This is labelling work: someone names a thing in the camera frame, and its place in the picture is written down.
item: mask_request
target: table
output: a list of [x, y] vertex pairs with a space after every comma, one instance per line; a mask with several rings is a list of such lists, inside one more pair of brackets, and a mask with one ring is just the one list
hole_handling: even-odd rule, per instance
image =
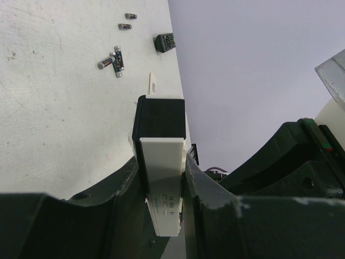
[[[133, 28], [120, 31], [126, 22]], [[0, 191], [69, 199], [132, 157], [128, 132], [149, 73], [158, 94], [182, 95], [175, 49], [153, 44], [167, 32], [167, 1], [1, 1]], [[120, 79], [96, 66], [116, 45]]]

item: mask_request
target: battery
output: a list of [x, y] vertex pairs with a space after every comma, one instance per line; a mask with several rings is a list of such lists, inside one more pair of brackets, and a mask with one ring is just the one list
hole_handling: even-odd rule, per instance
[[115, 57], [110, 56], [109, 58], [106, 58], [104, 60], [102, 60], [101, 62], [99, 62], [97, 64], [97, 67], [99, 70], [104, 69], [106, 66], [110, 65], [111, 63], [113, 63], [115, 61]]
[[138, 15], [135, 15], [134, 13], [125, 13], [125, 18], [127, 20], [135, 20], [138, 18]]
[[121, 69], [120, 69], [120, 66], [119, 66], [118, 59], [116, 57], [116, 53], [113, 52], [113, 53], [110, 53], [109, 55], [110, 55], [110, 57], [113, 57], [115, 59], [115, 62], [113, 62], [113, 67], [114, 67], [114, 71], [115, 71], [116, 77], [117, 78], [122, 77], [122, 72], [121, 72]]
[[123, 58], [122, 58], [122, 51], [120, 46], [115, 46], [115, 53], [116, 53], [116, 59], [118, 61], [120, 70], [125, 70], [125, 66], [123, 64]]
[[132, 26], [127, 23], [119, 23], [119, 29], [120, 30], [130, 30]]

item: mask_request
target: remote control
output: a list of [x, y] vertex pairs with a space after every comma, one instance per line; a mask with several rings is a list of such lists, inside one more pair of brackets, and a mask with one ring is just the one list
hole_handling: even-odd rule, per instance
[[160, 34], [155, 39], [155, 47], [156, 50], [159, 52], [167, 52], [176, 47], [174, 34], [167, 33], [167, 34]]

